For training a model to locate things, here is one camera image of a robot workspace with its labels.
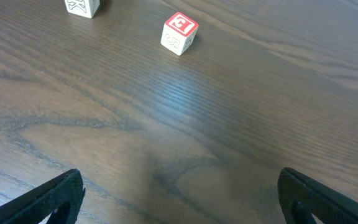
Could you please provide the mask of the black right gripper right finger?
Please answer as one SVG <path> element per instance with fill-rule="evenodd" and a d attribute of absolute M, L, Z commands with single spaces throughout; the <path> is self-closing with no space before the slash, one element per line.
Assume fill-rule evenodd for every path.
<path fill-rule="evenodd" d="M 278 199 L 287 224 L 358 224 L 358 202 L 290 167 L 281 170 Z"/>

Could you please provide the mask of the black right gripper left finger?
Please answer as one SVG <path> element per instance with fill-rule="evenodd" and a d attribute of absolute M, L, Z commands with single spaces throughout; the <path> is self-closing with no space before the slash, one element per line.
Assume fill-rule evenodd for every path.
<path fill-rule="evenodd" d="M 0 206 L 1 223 L 74 224 L 85 197 L 81 173 L 70 169 L 31 191 Z"/>

